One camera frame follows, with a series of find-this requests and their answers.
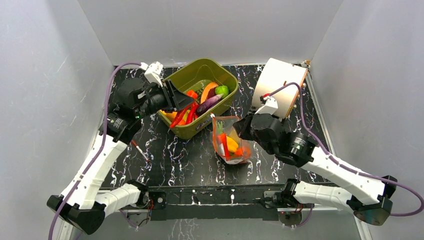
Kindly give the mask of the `red toy chili pepper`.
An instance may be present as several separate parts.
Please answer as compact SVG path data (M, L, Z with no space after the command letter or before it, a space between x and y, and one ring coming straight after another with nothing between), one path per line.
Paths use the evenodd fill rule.
M187 123L191 123L193 121L193 117L191 118L191 120L189 120L189 114L190 111L193 110L196 106L197 103L196 101L194 101L192 104L185 107L183 110L178 111L169 127L174 128L176 126L184 126Z

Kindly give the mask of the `yellow toy pepper small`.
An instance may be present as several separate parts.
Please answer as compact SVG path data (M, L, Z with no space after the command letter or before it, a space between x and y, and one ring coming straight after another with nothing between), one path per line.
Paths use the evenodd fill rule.
M177 115L177 112L175 112L175 111L173 111L173 112L165 112L165 111L161 111L161 113L170 121L170 122L172 122L174 119L175 119L175 117L176 117L176 115Z

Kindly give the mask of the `yellow toy bell pepper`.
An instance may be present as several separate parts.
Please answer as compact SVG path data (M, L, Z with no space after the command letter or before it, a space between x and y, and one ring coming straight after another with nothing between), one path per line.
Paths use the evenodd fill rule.
M226 145L230 153L234 153L239 148L239 144L229 136L226 136Z

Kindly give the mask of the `orange toy fruit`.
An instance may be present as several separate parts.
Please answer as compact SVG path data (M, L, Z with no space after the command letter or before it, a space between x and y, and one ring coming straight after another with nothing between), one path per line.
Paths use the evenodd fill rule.
M251 149L247 146L239 147L234 153L236 157L249 158L251 156Z

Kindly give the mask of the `clear zip bag orange zipper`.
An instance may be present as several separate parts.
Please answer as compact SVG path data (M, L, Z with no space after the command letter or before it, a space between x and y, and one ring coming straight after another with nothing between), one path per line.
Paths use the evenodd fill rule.
M215 116L212 119L212 143L215 152L228 165L245 164L251 156L250 145L241 139L233 124L240 120L237 116Z

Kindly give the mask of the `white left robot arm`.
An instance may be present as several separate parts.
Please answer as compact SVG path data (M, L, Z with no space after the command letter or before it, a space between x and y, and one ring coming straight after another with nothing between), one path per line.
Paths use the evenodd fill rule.
M141 129L143 118L158 111L177 112L195 101L191 93L178 90L170 80L145 83L140 78L125 79L112 98L94 145L78 173L59 195L52 195L47 206L65 222L87 235L96 232L104 219L126 206L145 208L148 187L136 180L106 193L99 193L108 172Z

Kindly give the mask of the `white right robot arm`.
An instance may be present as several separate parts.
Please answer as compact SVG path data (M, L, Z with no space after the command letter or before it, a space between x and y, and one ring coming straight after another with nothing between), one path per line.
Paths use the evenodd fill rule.
M353 213L374 226L381 226L391 215L390 198L396 187L387 182L392 180L390 175L378 180L363 176L357 168L350 172L350 165L342 160L333 162L311 136L287 131L270 114L250 114L232 126L241 139L256 142L284 164L316 173L335 184L311 184L290 178L281 192L265 196L262 205L279 208L319 204Z

